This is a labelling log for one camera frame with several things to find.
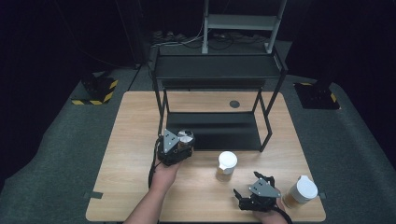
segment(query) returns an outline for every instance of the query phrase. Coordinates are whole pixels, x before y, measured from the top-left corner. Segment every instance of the cup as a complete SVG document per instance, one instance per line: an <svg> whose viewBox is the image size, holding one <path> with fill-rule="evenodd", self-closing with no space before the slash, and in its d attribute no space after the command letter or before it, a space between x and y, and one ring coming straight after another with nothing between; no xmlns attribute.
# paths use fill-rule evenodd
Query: cup
<svg viewBox="0 0 396 224"><path fill-rule="evenodd" d="M231 151L221 152L216 178L223 182L230 181L237 162L238 159Z"/></svg>
<svg viewBox="0 0 396 224"><path fill-rule="evenodd" d="M308 203L318 195L318 188L308 176L301 175L298 181L283 195L282 200L288 208L297 208Z"/></svg>

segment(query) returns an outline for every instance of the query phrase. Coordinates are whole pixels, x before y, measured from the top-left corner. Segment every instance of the forearm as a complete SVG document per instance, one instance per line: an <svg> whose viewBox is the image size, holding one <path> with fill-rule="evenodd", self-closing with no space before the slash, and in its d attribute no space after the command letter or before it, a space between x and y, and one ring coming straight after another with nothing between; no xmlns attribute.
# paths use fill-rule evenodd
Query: forearm
<svg viewBox="0 0 396 224"><path fill-rule="evenodd" d="M165 194L166 192L159 190L149 190L124 223L157 223L163 208Z"/></svg>

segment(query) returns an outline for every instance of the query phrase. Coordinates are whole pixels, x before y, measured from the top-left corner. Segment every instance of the human hand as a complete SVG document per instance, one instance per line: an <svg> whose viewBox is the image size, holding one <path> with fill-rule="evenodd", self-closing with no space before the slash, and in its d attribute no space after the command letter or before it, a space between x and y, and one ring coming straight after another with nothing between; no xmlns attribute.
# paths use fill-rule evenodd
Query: human hand
<svg viewBox="0 0 396 224"><path fill-rule="evenodd" d="M280 198L276 198L276 204L279 207L279 209L285 212L285 206L283 205ZM273 210L270 210L269 212L253 211L253 216L258 218L259 221L262 222L262 224L288 224L286 219L282 217L280 213Z"/></svg>
<svg viewBox="0 0 396 224"><path fill-rule="evenodd" d="M166 166L158 160L155 160L154 164L158 164L155 168L154 174L152 176L152 182L150 190L158 190L165 194L175 182L177 170L180 167L182 161L171 166Z"/></svg>

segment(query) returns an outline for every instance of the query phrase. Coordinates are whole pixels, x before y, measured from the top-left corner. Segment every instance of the white shelf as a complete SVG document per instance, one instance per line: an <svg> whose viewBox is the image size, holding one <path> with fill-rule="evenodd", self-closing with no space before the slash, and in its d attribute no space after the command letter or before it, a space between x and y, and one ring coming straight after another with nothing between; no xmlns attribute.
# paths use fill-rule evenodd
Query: white shelf
<svg viewBox="0 0 396 224"><path fill-rule="evenodd" d="M208 28L237 30L274 30L276 16L208 15Z"/></svg>

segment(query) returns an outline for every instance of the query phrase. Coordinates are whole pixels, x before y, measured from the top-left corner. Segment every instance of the black shelf top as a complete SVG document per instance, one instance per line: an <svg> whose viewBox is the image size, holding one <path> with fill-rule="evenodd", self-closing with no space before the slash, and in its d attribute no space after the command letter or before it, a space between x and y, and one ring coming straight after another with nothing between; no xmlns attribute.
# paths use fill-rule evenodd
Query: black shelf top
<svg viewBox="0 0 396 224"><path fill-rule="evenodd" d="M161 55L158 79L262 79L279 78L274 55Z"/></svg>

